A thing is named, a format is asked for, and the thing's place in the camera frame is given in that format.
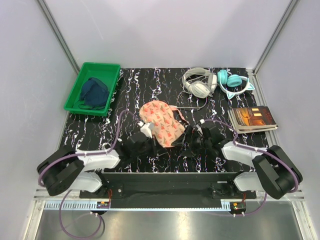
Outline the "pink mesh laundry bag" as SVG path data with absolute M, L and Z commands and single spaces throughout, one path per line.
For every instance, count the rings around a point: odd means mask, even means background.
M 172 143 L 185 132 L 184 125 L 176 120 L 174 112 L 178 112 L 180 118 L 189 123 L 177 107 L 160 100 L 147 102 L 139 110 L 139 116 L 144 123 L 153 123 L 152 135 L 164 148 L 173 147 Z

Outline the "navy blue bra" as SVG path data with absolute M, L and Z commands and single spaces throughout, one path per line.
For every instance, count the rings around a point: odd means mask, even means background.
M 108 87 L 101 80 L 90 77 L 81 88 L 78 107 L 84 110 L 102 110 L 109 95 Z

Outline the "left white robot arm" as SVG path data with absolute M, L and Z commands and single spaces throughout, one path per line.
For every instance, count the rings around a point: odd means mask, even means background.
M 108 186 L 98 171 L 129 164 L 134 158 L 159 157 L 166 153 L 166 148 L 154 136 L 146 136 L 142 132 L 124 141 L 117 140 L 114 147 L 105 150 L 62 147 L 37 166 L 38 183 L 46 188 L 50 196 L 76 190 L 103 198 L 108 193 Z

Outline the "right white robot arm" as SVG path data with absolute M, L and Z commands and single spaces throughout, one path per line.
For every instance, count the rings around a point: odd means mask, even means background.
M 264 191 L 279 200 L 295 192 L 303 176 L 285 151 L 278 145 L 268 148 L 253 147 L 225 138 L 218 129 L 218 122 L 203 120 L 196 127 L 188 126 L 171 144 L 185 146 L 182 156 L 195 158 L 205 151 L 213 158 L 224 158 L 253 167 L 253 172 L 239 172 L 224 187 L 232 198 L 239 198 L 247 191 Z

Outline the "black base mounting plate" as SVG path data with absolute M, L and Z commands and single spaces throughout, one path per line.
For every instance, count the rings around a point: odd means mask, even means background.
M 203 195 L 214 199 L 254 199 L 254 190 L 237 189 L 238 173 L 101 173 L 102 187 L 96 192 L 83 190 L 81 199 L 113 199 L 136 195 Z

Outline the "dark hardcover book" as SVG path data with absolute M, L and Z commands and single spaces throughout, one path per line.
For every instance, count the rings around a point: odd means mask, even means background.
M 228 116 L 234 129 L 240 134 L 273 131 L 278 128 L 267 106 L 232 108 Z

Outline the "white over-ear headphones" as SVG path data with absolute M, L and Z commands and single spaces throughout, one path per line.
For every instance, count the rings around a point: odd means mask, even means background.
M 213 93 L 218 84 L 218 77 L 216 73 L 210 72 L 202 67 L 195 67 L 187 70 L 181 79 L 182 91 L 187 94 L 192 94 L 198 99 L 205 99 L 203 106 L 189 107 L 177 106 L 177 109 L 202 109 L 208 101 L 208 98 L 213 96 Z

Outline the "teal cat-ear headphones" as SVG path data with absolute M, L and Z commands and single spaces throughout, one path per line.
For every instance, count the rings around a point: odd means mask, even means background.
M 221 69 L 217 73 L 217 82 L 220 89 L 226 94 L 228 100 L 231 100 L 233 97 L 239 96 L 246 91 L 255 90 L 254 85 L 250 82 L 248 77 L 239 76 L 237 74 L 229 75 L 229 72 L 226 69 Z M 226 86 L 229 88 L 235 88 L 240 86 L 243 82 L 245 82 L 245 86 L 240 91 L 232 92 L 226 89 Z

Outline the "green plastic bin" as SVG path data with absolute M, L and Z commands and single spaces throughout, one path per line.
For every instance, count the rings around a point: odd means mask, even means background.
M 97 63 L 85 62 L 83 63 L 72 90 L 64 104 L 64 109 L 72 114 L 103 116 L 105 117 L 110 109 L 111 99 L 115 92 L 115 88 L 120 76 L 121 66 L 115 63 Z M 101 110 L 89 110 L 79 108 L 79 98 L 83 84 L 90 78 L 98 78 L 101 80 L 109 90 L 109 97 L 105 108 Z

